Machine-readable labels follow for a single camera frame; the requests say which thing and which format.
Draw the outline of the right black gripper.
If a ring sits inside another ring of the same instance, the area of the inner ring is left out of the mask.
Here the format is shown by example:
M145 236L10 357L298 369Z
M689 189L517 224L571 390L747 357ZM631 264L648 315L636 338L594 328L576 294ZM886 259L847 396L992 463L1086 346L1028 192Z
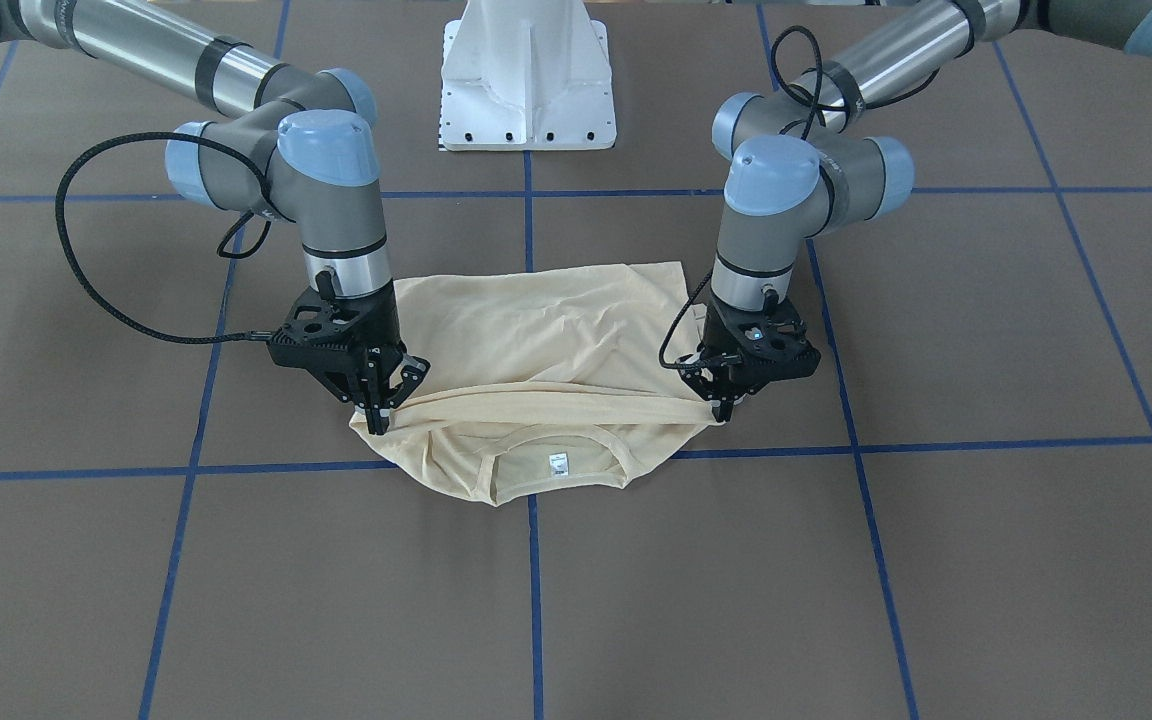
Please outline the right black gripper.
M384 435L389 429L389 409L404 404L430 370L424 357L403 356L396 297L319 300L317 305L314 324L321 332L311 341L314 356L308 373L339 401L364 401L369 434ZM396 370L399 382L394 386L391 377Z

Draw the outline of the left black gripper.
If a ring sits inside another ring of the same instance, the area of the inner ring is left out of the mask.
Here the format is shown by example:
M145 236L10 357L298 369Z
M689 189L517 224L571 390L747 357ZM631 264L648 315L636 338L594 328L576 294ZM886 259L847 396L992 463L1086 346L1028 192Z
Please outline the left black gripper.
M710 369L704 361L721 357ZM719 424L732 420L742 396L764 386L806 377L806 328L791 301L771 313L746 311L710 300L702 336L702 356L679 357L677 373L696 396L712 401Z

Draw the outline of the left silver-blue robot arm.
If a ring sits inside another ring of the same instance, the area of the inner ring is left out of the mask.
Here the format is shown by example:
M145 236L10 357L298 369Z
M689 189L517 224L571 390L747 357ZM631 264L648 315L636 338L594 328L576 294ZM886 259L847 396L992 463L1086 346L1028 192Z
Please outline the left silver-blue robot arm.
M669 363L718 423L770 382L819 366L788 296L804 242L888 214L914 192L901 142L846 129L1016 29L1152 58L1152 1L919 1L836 58L814 55L796 79L774 71L773 94L719 106L710 141L730 173L707 314L696 350Z

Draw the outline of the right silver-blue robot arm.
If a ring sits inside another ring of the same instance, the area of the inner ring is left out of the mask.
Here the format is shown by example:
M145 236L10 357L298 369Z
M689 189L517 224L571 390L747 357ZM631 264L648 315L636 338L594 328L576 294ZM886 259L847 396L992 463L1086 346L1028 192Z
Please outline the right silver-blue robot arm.
M387 432L429 363L401 338L372 141L378 109L366 83L346 69L301 70L146 1L0 1L0 44L17 40L108 61L221 115L96 143L65 170L54 197L58 237L88 296L119 323L170 340L96 291L67 223L70 185L84 165L128 143L161 141L166 177L183 199L233 211L237 229L260 219L296 225L300 234L308 286L285 323L212 342L265 344L276 365L305 370L355 407L367 432Z

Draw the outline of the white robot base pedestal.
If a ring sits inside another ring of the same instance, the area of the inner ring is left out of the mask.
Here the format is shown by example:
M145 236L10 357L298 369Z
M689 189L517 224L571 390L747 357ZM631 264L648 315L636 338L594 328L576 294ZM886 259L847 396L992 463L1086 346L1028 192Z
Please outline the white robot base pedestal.
M617 141L609 33L582 1L468 1L442 33L444 151L590 151Z

